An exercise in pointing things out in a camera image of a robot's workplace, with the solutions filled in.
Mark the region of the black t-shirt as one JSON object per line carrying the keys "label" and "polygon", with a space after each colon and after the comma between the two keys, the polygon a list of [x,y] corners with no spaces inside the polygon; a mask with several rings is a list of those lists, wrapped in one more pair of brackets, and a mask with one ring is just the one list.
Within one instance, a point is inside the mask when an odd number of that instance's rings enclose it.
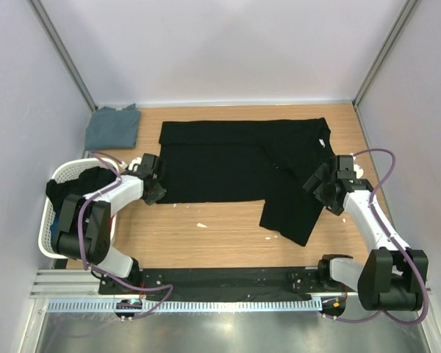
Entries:
{"label": "black t-shirt", "polygon": [[323,205],[303,186],[333,156],[325,118],[166,121],[162,202],[262,200],[259,225],[305,246]]}

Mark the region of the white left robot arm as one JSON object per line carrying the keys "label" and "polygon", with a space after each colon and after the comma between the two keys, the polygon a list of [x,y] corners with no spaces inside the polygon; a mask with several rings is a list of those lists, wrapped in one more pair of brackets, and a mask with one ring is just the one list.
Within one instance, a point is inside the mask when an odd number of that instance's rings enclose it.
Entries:
{"label": "white left robot arm", "polygon": [[81,260],[85,268],[115,278],[124,293],[141,285],[136,259],[118,251],[111,241],[115,215],[135,201],[151,205],[165,195],[160,184],[165,164],[155,154],[144,154],[126,165],[97,152],[97,163],[77,178],[47,185],[56,221],[51,231],[53,253]]}

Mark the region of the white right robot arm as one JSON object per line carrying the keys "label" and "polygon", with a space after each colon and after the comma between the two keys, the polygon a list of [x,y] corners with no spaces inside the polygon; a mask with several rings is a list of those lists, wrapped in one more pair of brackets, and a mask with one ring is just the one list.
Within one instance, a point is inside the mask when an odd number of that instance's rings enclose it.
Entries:
{"label": "white right robot arm", "polygon": [[357,177],[353,156],[336,155],[322,163],[304,190],[330,213],[347,212],[368,250],[364,264],[348,255],[324,255],[316,273],[322,289],[332,291],[342,284],[355,290],[369,311],[427,311],[429,259],[394,229],[376,199],[376,188]]}

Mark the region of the folded teal t-shirt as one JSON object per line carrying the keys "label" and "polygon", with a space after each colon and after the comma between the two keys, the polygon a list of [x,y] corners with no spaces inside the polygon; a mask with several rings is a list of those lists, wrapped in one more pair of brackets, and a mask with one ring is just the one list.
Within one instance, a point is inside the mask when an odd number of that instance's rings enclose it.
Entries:
{"label": "folded teal t-shirt", "polygon": [[137,143],[141,112],[135,104],[95,111],[85,131],[85,150],[133,149]]}

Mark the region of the black clothes pile in basket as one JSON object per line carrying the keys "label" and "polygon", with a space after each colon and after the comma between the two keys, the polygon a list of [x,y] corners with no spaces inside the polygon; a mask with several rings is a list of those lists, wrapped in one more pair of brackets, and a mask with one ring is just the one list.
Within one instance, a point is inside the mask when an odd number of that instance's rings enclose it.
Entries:
{"label": "black clothes pile in basket", "polygon": [[116,176],[109,169],[99,166],[84,170],[76,179],[57,183],[51,179],[46,184],[46,196],[49,198],[56,217],[59,216],[65,198],[71,194],[83,196],[93,193],[115,181]]}

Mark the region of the white laundry basket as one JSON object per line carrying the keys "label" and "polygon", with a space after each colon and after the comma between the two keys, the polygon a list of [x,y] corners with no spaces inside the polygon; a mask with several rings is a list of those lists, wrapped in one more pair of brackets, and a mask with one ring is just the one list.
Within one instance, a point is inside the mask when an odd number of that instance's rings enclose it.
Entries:
{"label": "white laundry basket", "polygon": [[[96,166],[107,169],[108,165],[111,165],[113,168],[117,168],[116,163],[108,158],[104,158],[102,161],[96,158],[72,160],[70,162],[61,165],[54,172],[51,179],[54,179],[57,183],[61,183],[71,179],[76,179],[79,176],[79,174],[86,169]],[[57,234],[57,225],[58,225],[59,217],[60,215],[56,217],[54,208],[49,198],[46,196],[43,216],[40,224],[38,246],[41,252],[45,256],[54,259],[62,258],[62,256],[56,253],[52,248],[52,241]]]}

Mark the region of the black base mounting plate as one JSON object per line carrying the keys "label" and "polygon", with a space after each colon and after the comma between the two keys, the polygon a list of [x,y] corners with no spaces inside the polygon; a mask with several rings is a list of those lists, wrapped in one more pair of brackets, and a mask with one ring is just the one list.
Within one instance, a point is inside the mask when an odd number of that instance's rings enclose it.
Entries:
{"label": "black base mounting plate", "polygon": [[172,285],[170,302],[295,302],[314,293],[352,293],[316,267],[146,268],[140,285]]}

